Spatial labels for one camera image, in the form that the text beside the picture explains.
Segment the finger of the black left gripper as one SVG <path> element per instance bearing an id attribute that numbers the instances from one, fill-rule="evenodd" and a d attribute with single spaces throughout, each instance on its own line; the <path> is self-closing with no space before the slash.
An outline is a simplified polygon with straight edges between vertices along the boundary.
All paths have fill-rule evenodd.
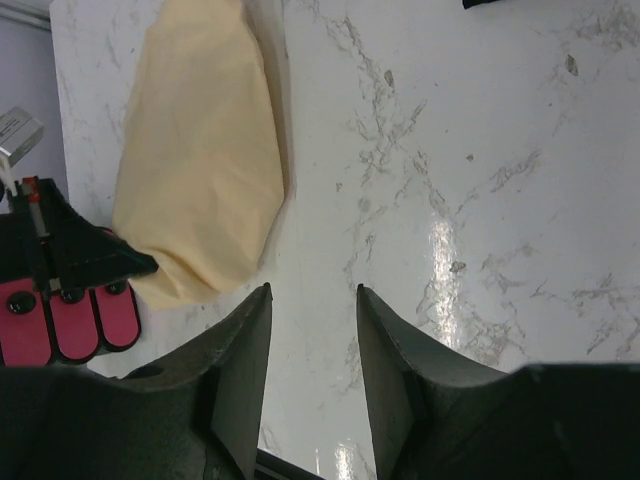
<path id="1" fill-rule="evenodd" d="M 9 193 L 9 280 L 40 293 L 106 286 L 156 272 L 149 255 L 92 225 L 49 178 L 27 177 Z"/>

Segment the black pink drawer organizer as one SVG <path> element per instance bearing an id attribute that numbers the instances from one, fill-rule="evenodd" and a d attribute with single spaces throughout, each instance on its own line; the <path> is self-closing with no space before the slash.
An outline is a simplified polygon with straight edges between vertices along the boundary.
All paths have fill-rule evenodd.
<path id="1" fill-rule="evenodd" d="M 21 264 L 18 238 L 1 229 L 1 365 L 81 365 L 122 352 L 140 338 L 135 294 L 128 282 L 59 293 L 35 291 Z"/>

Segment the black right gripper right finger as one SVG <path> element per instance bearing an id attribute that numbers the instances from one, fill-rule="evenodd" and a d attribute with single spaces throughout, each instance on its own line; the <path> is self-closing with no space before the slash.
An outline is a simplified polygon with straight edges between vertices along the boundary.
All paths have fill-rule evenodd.
<path id="1" fill-rule="evenodd" d="M 504 373 L 423 333 L 368 287 L 356 309 L 379 478 L 638 477 L 637 364 Z"/>

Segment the yellow t shirt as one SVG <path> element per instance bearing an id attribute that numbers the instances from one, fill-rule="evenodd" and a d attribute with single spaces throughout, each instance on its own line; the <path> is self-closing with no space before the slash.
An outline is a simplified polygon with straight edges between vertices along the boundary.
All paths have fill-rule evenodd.
<path id="1" fill-rule="evenodd" d="M 263 58 L 239 1 L 167 1 L 136 67 L 112 227 L 151 256 L 153 309 L 207 303 L 256 273 L 284 201 Z"/>

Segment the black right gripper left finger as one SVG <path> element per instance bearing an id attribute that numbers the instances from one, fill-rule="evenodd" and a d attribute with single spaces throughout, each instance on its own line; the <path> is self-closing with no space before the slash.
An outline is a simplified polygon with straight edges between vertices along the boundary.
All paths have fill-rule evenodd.
<path id="1" fill-rule="evenodd" d="M 250 479 L 272 327 L 269 286 L 122 379 L 1 372 L 5 479 Z"/>

